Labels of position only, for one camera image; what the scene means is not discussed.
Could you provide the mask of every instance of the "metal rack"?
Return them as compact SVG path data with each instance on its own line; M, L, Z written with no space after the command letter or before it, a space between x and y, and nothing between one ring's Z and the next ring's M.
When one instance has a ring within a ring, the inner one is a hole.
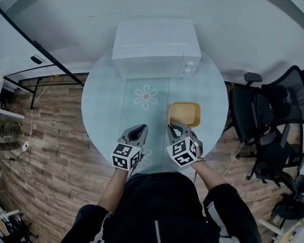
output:
M42 80L41 77L39 77L37 79L37 84L33 85L33 86L28 86L28 87L35 87L34 90L29 89L27 86L23 86L22 84L19 84L15 81L13 81L12 79L8 78L8 76L5 76L4 79L8 82L11 82L12 84L14 84L15 86L30 92L33 94L33 98L31 101L31 106L30 108L33 109L33 103L34 103L34 99L35 99L35 95L37 92L37 87L40 86L65 86L65 85L80 85L80 86L84 86L85 83L82 82L81 80L79 80L74 74L72 74L62 63L60 63L56 58L53 57L53 55L51 53L49 53L45 48L43 48L43 46L41 44L39 44L37 41L35 40L31 40L6 14L5 12L0 8L0 14L1 16L21 35L25 38L25 40L27 40L31 45L33 45L40 53L42 53L48 60L50 60L52 62L52 64L50 65L45 65L45 66L39 66L39 67L35 67L35 68L30 68L30 69L25 69L13 74L18 74L18 73L23 73L26 71L30 71L30 70L34 70L34 69L39 69L39 68L43 68L43 67L50 67L50 66L57 66L59 69L61 69L66 75L68 75L69 77L71 77L75 82L74 83L51 83L51 84L39 84L40 81Z

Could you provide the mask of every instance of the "wood plank floor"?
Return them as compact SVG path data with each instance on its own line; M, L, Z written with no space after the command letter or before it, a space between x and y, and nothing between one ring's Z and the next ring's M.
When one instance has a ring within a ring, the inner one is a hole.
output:
M80 79L85 81L86 76L80 76ZM54 82L63 81L69 82L70 79L54 78ZM0 160L0 200L9 210L19 209L26 222L33 223L30 230L40 236L34 242L60 242L72 226L79 208L86 204L96 204L113 174L113 167L92 144L83 125L82 90L79 86L47 88L32 114L30 164L22 167L14 162ZM23 135L17 138L20 144L29 139L31 96L19 91L8 105L11 111L26 116L22 122ZM0 123L13 121L0 116ZM292 126L288 140L290 143L298 142L298 126ZM234 128L230 129L208 154L209 165L219 174L223 174L240 146ZM242 147L241 152L252 150ZM16 157L20 152L21 150L3 152L0 157ZM26 156L21 161L26 163ZM281 200L278 195L289 191L285 187L263 184L256 178L246 180L253 164L253 159L235 159L224 178L236 187L255 219L269 221L272 208ZM295 175L296 169L289 169L288 172ZM184 173L193 179L192 169ZM195 185L200 200L203 200L207 189L199 177ZM263 242L271 242L272 232L261 225L259 231Z

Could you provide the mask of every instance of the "white microwave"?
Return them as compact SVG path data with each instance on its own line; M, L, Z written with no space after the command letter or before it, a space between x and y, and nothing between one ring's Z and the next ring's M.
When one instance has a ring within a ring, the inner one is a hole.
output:
M201 58L190 20L140 19L118 24L112 60L123 79L191 77Z

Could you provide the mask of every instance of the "wire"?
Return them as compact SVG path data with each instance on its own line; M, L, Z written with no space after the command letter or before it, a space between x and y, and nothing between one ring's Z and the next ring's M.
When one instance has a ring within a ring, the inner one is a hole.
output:
M196 182L196 178L197 178L197 171L195 170L194 184L195 184L195 182Z
M229 164L229 166L227 167L227 169L224 171L224 173L223 173L223 175L222 175L222 177L225 175L225 173L227 172L227 170L229 170L229 168L230 168L230 166L231 166L231 164L232 164L232 162L233 162L233 160L234 160L234 158L239 154L239 152L240 152L240 150L241 150L241 148L243 147L243 144L244 143L242 143L242 145L241 145L241 147L240 147L240 149L238 150L238 152L234 155L234 157L232 158L232 160L231 160L231 163Z
M128 180L130 180L130 178L131 178L131 176L132 176L132 174L133 174L133 172L134 172L135 168L136 168L136 166L135 166L135 167L132 169L132 171L131 171L131 173L130 173L129 177L126 179L126 182L125 182L125 183L127 183L127 182L128 182Z
M282 196L281 194L277 194L277 195L275 195L275 196L273 196L273 197L265 197L265 198L262 198L262 199L259 199L259 200L253 200L253 201L249 201L249 202L246 202L246 204L251 204L251 203L255 203L255 202L257 202L257 201L261 201L261 200L265 200L265 199L267 199L267 198L270 198L270 199L274 199L275 197L277 197L277 196Z
M29 160L28 160L28 162L27 162L27 164L25 164L25 165L22 165L19 161L18 161L18 159L22 156L22 154L24 154L24 153L28 153L28 155L29 155ZM24 151L24 152L22 152L22 153L20 153L19 155L18 155L18 157L17 158L13 158L13 157L10 157L10 158L4 158L4 157L0 157L0 159L1 160L8 160L8 161L12 161L12 162L15 162L15 161L17 161L17 163L19 164L19 165L21 165L22 167L26 167L26 166L28 166L29 165L29 163L30 163L30 159L31 159L31 157L30 157L30 152L28 151L28 150L26 150L26 151Z
M34 103L34 105L33 105L33 108L35 108L35 105L36 105L37 101L38 101L39 98L43 95L43 93L45 92L45 90L46 90L47 87L48 87L48 85L44 88L44 90L42 91L42 93L40 94L40 96L37 97L37 99L36 99L36 101L35 101L35 103ZM29 136L28 143L30 143L30 141L31 141L31 134L32 134L32 111L33 111L33 109L31 110L30 136Z
M238 83L240 83L241 81L244 81L244 79L241 79L240 81L237 82L230 82L230 85L233 87L233 89L235 88L234 86L237 85Z

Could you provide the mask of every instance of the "yellow bowl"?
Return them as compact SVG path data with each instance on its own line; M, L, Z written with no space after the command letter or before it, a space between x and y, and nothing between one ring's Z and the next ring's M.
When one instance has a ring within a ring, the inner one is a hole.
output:
M182 123L195 128L201 123L201 107L198 103L178 102L168 107L168 122Z

